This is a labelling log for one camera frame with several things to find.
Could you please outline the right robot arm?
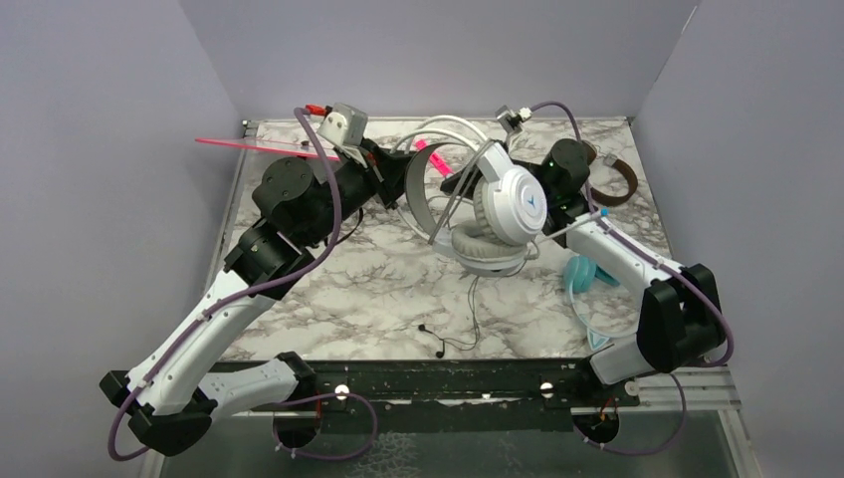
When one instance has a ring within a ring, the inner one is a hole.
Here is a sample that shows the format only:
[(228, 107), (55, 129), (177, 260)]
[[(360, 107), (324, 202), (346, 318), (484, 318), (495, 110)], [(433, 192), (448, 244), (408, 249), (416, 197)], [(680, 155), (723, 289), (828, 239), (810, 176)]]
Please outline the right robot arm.
[(470, 272), (505, 275), (527, 259), (529, 245), (551, 240), (634, 297), (634, 326), (578, 365), (575, 394), (597, 405), (626, 379), (704, 366), (714, 350), (729, 359), (735, 338), (710, 269), (646, 249), (596, 207), (588, 184), (592, 159), (591, 148), (573, 138), (557, 141), (538, 164), (513, 159), (501, 141), (489, 139), (441, 187), (449, 199), (471, 202), (472, 220), (449, 225), (431, 215), (423, 192), (407, 197), (433, 248)]

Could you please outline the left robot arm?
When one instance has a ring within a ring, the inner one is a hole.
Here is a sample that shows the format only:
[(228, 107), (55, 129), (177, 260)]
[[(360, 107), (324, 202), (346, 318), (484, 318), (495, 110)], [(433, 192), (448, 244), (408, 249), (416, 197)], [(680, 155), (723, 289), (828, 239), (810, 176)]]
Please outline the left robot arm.
[(264, 171), (253, 200), (258, 219), (226, 255), (200, 302), (165, 342), (129, 370), (101, 380), (142, 452), (178, 455), (219, 419), (281, 402), (297, 409), (317, 397), (316, 375), (296, 353), (217, 373), (223, 352), (341, 241), (340, 227), (369, 200), (394, 207), (412, 160), (370, 139), (351, 152), (287, 153)]

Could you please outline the white grey over-ear headphones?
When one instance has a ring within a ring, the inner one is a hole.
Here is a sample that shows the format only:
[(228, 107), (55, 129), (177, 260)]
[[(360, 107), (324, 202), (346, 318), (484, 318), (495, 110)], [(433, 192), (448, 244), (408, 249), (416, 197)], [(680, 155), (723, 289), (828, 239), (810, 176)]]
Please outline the white grey over-ear headphones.
[[(466, 166), (451, 176), (457, 184), (440, 218), (431, 212), (424, 183), (437, 147), (414, 143), (424, 134), (440, 135), (446, 144), (471, 153)], [(581, 136), (557, 142), (541, 164), (522, 164), (510, 157), (505, 141), (449, 115), (423, 120), (391, 149), (411, 156), (404, 180), (410, 213), (403, 222), (435, 253), (479, 277), (503, 277), (531, 260), (528, 247), (549, 211), (578, 195), (589, 175), (588, 145)]]

